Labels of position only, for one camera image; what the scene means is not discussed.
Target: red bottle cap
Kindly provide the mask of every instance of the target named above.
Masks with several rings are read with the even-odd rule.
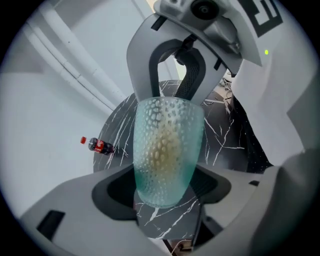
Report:
[[[82,137],[81,140],[80,140],[80,143],[81,143],[81,144],[85,144],[85,143],[86,143],[86,140],[87,140],[86,137]]]

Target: bottle label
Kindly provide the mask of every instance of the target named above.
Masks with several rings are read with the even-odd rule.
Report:
[[[104,148],[104,142],[102,140],[98,139],[93,151],[100,153],[103,148]]]

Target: soda bottle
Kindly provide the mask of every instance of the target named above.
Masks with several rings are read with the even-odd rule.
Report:
[[[91,138],[90,140],[87,140],[86,137],[82,137],[80,143],[83,145],[88,145],[89,150],[99,154],[104,154],[106,156],[114,152],[114,146],[112,144],[97,138]]]

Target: black marble table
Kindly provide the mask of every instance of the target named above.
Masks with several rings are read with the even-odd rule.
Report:
[[[174,96],[181,80],[159,83],[162,96]],[[106,156],[94,154],[93,171],[103,171],[133,162],[133,135],[138,102],[132,94],[109,116],[99,134],[99,139],[112,143],[115,152]],[[247,170],[247,151],[242,145],[241,128],[237,128],[231,115],[232,108],[226,100],[213,91],[203,102],[204,133],[199,162],[220,168]],[[201,205],[189,186],[181,201],[172,208],[159,209],[144,204],[134,195],[134,208],[139,227],[147,237],[174,240],[192,239]]]

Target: glass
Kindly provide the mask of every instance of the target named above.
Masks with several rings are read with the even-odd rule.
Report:
[[[133,166],[143,202],[169,208],[180,201],[196,168],[203,131],[203,109],[186,99],[153,97],[138,104]]]

